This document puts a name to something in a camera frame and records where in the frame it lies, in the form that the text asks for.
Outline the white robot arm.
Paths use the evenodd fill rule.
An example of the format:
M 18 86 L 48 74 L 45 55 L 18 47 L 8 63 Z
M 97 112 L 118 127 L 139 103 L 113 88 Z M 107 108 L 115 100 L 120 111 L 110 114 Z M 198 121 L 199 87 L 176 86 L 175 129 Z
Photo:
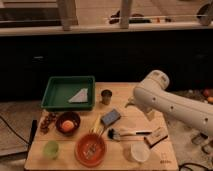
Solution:
M 169 114 L 213 137 L 213 105 L 166 92 L 169 83 L 164 72 L 153 70 L 134 87 L 127 104 L 136 106 L 145 114 L 153 109 Z

